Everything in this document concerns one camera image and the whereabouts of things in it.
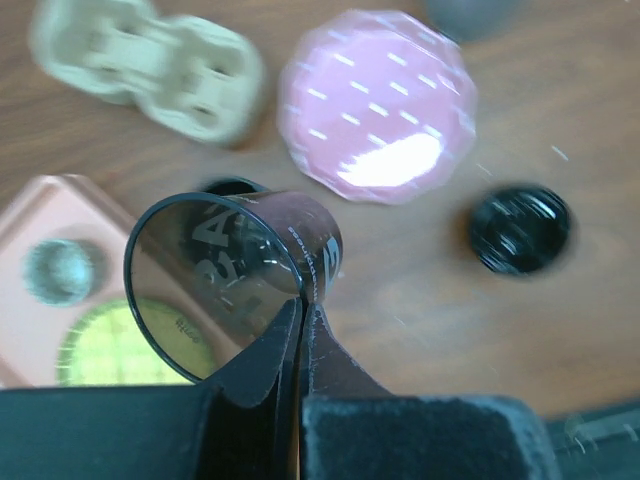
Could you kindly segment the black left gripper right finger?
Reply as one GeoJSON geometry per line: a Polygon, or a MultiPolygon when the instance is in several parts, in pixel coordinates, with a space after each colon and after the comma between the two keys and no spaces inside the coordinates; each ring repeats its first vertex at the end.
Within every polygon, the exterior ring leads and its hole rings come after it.
{"type": "Polygon", "coordinates": [[[309,307],[300,351],[303,479],[363,479],[380,450],[379,402],[391,394],[336,340],[326,312],[309,307]]]}

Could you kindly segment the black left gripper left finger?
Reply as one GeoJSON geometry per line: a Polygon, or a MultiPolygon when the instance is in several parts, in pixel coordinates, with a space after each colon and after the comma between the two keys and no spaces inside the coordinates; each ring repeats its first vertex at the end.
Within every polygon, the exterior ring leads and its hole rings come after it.
{"type": "Polygon", "coordinates": [[[210,394],[201,479],[297,476],[297,366],[303,302],[288,300],[267,330],[204,385],[210,394]]]}

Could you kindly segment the black takeout coffee cup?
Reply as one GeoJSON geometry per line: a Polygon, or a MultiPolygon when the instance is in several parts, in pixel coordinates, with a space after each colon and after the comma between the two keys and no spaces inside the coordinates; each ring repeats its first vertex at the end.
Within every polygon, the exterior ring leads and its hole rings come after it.
{"type": "Polygon", "coordinates": [[[222,341],[244,350],[289,300],[322,302],[343,260],[330,211],[297,191],[236,195],[187,192],[150,207],[134,225],[124,254],[126,296],[155,353],[192,382],[229,360],[222,341]],[[200,320],[161,310],[143,289],[164,270],[172,294],[184,294],[200,320]]]}

